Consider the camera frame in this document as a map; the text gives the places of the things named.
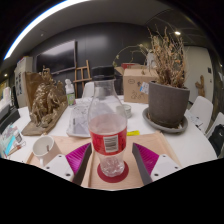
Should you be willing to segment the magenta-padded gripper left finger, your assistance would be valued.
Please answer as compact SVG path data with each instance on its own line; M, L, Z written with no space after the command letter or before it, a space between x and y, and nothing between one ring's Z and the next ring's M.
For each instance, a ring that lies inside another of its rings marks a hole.
M44 170L80 185L91 154L91 144L84 144L67 155L58 154L44 167Z

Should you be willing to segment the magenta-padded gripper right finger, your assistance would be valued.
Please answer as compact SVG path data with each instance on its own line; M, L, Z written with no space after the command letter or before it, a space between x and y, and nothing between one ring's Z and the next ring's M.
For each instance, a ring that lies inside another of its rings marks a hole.
M181 169L181 167L168 155L158 155L137 143L133 144L132 153L135 157L144 185L159 180Z

